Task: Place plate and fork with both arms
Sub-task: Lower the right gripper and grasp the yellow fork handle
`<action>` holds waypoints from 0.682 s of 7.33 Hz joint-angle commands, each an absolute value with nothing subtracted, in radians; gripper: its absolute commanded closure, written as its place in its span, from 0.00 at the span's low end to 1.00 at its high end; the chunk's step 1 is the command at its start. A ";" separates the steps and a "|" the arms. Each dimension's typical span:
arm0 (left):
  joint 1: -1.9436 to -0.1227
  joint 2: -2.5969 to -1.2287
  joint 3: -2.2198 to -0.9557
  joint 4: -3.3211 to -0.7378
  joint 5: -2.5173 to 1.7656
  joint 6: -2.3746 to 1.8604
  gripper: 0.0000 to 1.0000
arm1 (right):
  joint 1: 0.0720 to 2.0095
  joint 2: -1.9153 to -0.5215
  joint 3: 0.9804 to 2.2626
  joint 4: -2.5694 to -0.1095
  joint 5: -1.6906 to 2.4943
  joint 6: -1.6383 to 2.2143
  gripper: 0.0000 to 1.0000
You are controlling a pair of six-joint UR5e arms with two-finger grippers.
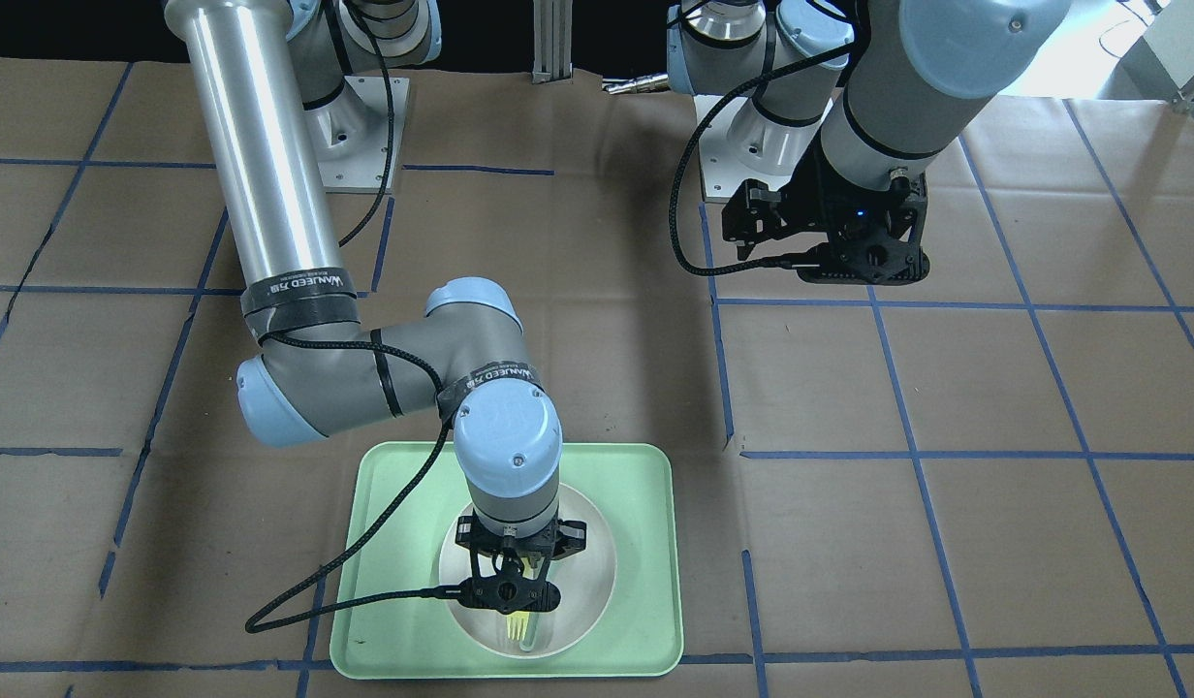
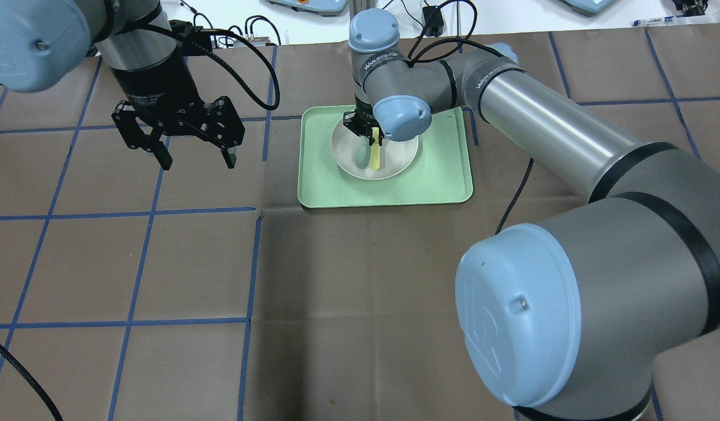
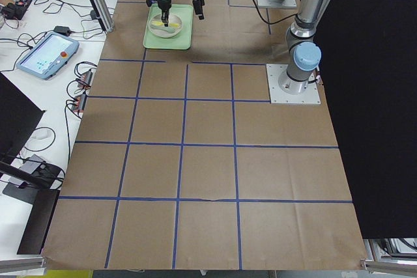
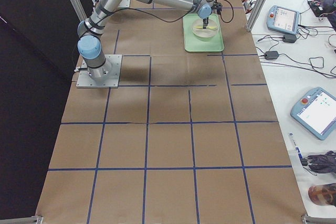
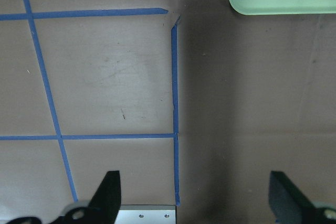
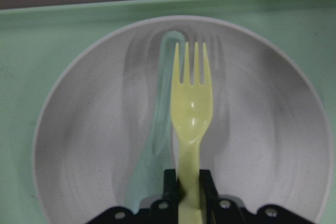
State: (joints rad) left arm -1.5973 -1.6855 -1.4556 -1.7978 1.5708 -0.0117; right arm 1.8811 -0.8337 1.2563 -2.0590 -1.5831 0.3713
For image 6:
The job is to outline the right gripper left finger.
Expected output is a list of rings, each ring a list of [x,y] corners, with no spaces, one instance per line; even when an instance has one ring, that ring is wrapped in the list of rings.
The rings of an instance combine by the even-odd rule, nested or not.
[[[166,169],[163,173],[162,199],[171,201],[175,205],[180,201],[179,180],[175,169]]]

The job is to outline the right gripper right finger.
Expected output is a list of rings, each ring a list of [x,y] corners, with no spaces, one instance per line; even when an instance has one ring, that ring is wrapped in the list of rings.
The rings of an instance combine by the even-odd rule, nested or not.
[[[218,198],[218,191],[216,189],[211,171],[208,169],[200,169],[199,188],[200,188],[200,204],[207,206]]]

